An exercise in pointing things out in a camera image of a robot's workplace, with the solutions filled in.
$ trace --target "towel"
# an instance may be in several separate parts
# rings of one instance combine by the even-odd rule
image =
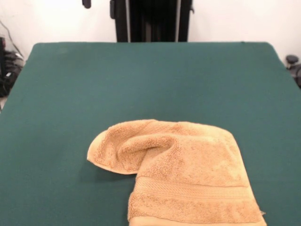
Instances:
[[[91,143],[87,159],[137,174],[130,226],[266,226],[228,131],[191,122],[128,121]]]

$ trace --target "black knob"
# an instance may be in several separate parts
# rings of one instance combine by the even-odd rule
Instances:
[[[82,0],[82,3],[85,8],[91,8],[91,0]]]
[[[295,56],[295,55],[287,55],[286,56],[286,61],[289,64],[293,65],[293,64],[295,64],[295,63],[297,63],[299,61],[299,58],[297,56]]]

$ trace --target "cable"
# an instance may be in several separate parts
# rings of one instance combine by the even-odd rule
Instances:
[[[4,25],[4,23],[3,23],[1,20],[0,20],[0,24],[1,24],[1,25],[5,28],[5,30],[8,32],[8,37],[9,37],[11,43],[13,44],[13,46],[15,47],[15,49],[17,50],[17,52],[18,52],[22,57],[24,57],[24,56],[22,55],[21,51],[19,50],[19,48],[14,44],[14,41],[13,41],[11,35],[10,35],[10,31],[9,31],[8,27],[6,27],[6,26]]]

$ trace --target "green tabletop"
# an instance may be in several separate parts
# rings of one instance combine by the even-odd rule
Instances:
[[[233,133],[270,226],[301,222],[301,93],[267,43],[37,44],[0,115],[1,226],[126,226],[135,175],[87,149],[122,121]]]

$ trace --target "black stand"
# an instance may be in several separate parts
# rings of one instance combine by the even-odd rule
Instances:
[[[91,0],[82,0],[86,8]],[[187,41],[192,0],[111,0],[118,42]]]

